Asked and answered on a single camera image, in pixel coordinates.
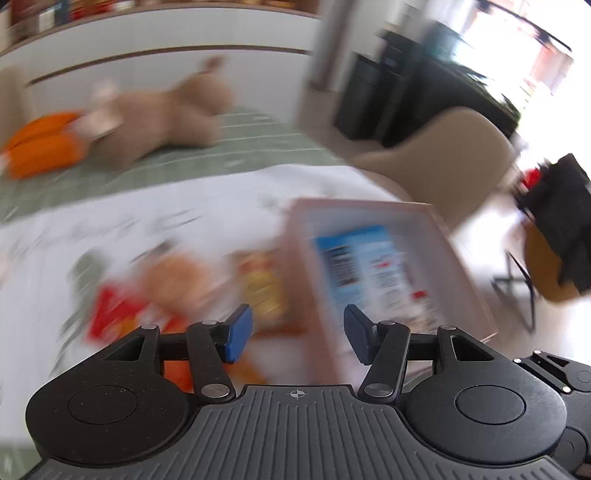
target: green checkered mat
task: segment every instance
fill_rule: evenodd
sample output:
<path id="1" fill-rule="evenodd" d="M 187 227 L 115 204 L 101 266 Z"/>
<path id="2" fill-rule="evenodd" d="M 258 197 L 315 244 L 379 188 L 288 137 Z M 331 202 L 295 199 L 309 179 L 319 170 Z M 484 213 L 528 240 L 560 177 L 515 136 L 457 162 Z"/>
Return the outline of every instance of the green checkered mat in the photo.
<path id="1" fill-rule="evenodd" d="M 0 445 L 0 478 L 18 480 L 39 463 L 41 457 L 34 447 Z"/>
<path id="2" fill-rule="evenodd" d="M 0 177 L 0 223 L 77 200 L 199 177 L 259 170 L 282 164 L 339 165 L 306 135 L 252 109 L 222 115 L 216 147 L 163 148 L 124 172 L 111 172 L 92 156 L 68 170 L 14 181 Z"/>

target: chair leg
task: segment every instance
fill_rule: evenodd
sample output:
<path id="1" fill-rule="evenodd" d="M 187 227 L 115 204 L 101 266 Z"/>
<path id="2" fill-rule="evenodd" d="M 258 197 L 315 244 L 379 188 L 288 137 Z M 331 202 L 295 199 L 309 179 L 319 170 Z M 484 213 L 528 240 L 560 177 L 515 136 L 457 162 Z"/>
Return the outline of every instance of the chair leg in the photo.
<path id="1" fill-rule="evenodd" d="M 531 319 L 531 323 L 528 323 L 527 320 L 525 319 L 525 317 L 523 316 L 523 314 L 521 312 L 519 312 L 522 316 L 522 322 L 525 325 L 525 327 L 527 328 L 527 330 L 530 333 L 535 333 L 535 328 L 536 328 L 536 318 L 535 318 L 535 297 L 536 297 L 536 293 L 535 293 L 535 288 L 534 288 L 534 284 L 531 281 L 531 277 L 530 275 L 527 273 L 527 270 L 521 266 L 521 264 L 517 261 L 517 259 L 511 255 L 511 253 L 509 253 L 508 251 L 505 251 L 505 261 L 506 261 L 506 267 L 507 267 L 507 276 L 506 277 L 493 277 L 492 279 L 492 285 L 495 288 L 495 290 L 497 290 L 497 293 L 499 291 L 502 292 L 502 290 L 499 288 L 498 284 L 499 283 L 504 283 L 507 285 L 507 293 L 503 292 L 503 295 L 505 295 L 506 297 L 515 297 L 513 295 L 513 283 L 515 282 L 520 282 L 520 283 L 525 283 L 527 285 L 527 288 L 530 291 L 530 319 Z M 512 264 L 517 265 L 517 268 L 519 268 L 519 270 L 521 271 L 521 274 L 523 275 L 523 278 L 516 278 L 513 276 L 513 272 L 512 272 Z"/>

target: pink box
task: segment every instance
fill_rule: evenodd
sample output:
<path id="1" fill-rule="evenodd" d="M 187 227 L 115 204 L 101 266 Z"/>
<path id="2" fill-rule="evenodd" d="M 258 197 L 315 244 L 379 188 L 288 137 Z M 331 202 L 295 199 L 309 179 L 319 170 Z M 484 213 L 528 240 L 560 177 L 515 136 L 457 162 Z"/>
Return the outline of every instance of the pink box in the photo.
<path id="1" fill-rule="evenodd" d="M 346 343 L 342 318 L 335 318 L 319 236 L 384 225 L 406 253 L 413 277 L 426 286 L 446 323 L 479 340 L 497 333 L 489 307 L 447 240 L 447 229 L 431 205 L 363 200 L 300 199 L 288 216 L 280 242 L 282 276 L 293 320 L 306 328 L 309 368 L 318 384 L 359 385 L 368 367 Z"/>

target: white cabinet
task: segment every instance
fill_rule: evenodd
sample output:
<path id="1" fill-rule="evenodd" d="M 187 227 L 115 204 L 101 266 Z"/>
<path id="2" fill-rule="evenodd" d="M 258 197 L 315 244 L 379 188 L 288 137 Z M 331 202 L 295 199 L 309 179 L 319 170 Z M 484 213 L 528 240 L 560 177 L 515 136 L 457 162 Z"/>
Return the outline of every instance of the white cabinet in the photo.
<path id="1" fill-rule="evenodd" d="M 0 56 L 0 68 L 17 64 L 29 81 L 56 74 L 29 87 L 43 115 L 85 108 L 93 85 L 105 78 L 122 90 L 168 89 L 221 53 L 227 60 L 222 74 L 238 103 L 291 123 L 307 80 L 306 53 L 319 24 L 313 17 L 244 8 L 133 12 L 41 37 Z M 174 51 L 179 47 L 194 50 Z"/>

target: metal pivot bolt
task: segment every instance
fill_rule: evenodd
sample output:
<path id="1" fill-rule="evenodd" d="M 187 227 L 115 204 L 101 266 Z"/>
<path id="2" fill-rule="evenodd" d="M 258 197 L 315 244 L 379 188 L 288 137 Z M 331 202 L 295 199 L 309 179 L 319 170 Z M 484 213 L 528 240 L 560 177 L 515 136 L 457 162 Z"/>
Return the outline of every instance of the metal pivot bolt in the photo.
<path id="1" fill-rule="evenodd" d="M 369 385 L 365 385 L 363 391 L 366 395 L 373 398 L 386 398 L 394 393 L 394 389 L 384 383 L 370 383 Z"/>
<path id="2" fill-rule="evenodd" d="M 201 393 L 208 398 L 223 398 L 229 395 L 230 388 L 221 383 L 210 383 L 201 389 Z"/>

